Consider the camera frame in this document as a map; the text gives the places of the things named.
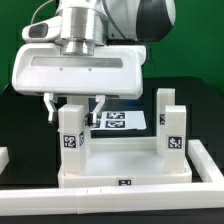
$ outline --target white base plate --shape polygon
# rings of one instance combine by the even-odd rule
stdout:
[[[185,160],[183,174],[164,172],[165,160],[151,150],[91,150],[82,175],[59,171],[60,188],[190,183],[192,172]]]

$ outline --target black table surface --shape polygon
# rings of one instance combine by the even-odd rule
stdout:
[[[175,88],[176,104],[187,107],[187,139],[200,139],[221,171],[224,169],[224,100],[202,80],[192,77],[144,79],[137,101],[109,100],[106,110],[143,110],[144,131],[93,132],[92,137],[155,136],[158,88]],[[61,99],[58,108],[63,106]],[[20,96],[7,89],[0,97],[0,147],[10,162],[0,176],[0,189],[57,187],[60,167],[58,126],[47,123],[42,97]],[[193,169],[193,180],[200,181]],[[224,209],[131,213],[0,217],[0,223],[223,223]]]

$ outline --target white pillar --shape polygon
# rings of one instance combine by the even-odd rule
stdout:
[[[69,105],[83,105],[84,106],[84,115],[87,122],[88,115],[89,115],[89,99],[88,97],[81,97],[81,96],[68,96],[67,97],[67,104]],[[90,141],[91,141],[91,131],[90,127],[86,125],[85,127],[85,142],[86,142],[86,156],[87,158],[91,155],[90,150]]]
[[[81,175],[86,163],[84,106],[65,105],[58,112],[63,173]]]
[[[164,157],[166,152],[166,106],[175,105],[175,89],[157,91],[157,154]]]
[[[186,113],[185,106],[166,106],[166,125],[163,132],[166,138],[166,173],[185,172]]]

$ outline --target white platform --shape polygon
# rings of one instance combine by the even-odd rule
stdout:
[[[184,173],[165,173],[165,159],[157,155],[156,138],[92,139],[90,147],[84,172],[64,175],[61,169],[60,187],[119,186],[122,180],[131,181],[131,185],[191,182],[187,160]]]
[[[189,145],[191,160],[210,183],[0,191],[0,215],[223,208],[221,173],[200,141],[190,141]],[[218,178],[209,178],[214,173]]]

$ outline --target green wall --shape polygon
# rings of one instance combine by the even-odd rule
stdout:
[[[11,80],[16,52],[24,44],[22,28],[46,0],[0,1],[0,90]],[[150,44],[160,77],[202,78],[224,96],[224,1],[176,0],[177,20],[160,43]],[[54,4],[38,20],[54,15]],[[157,77],[151,62],[144,77]]]

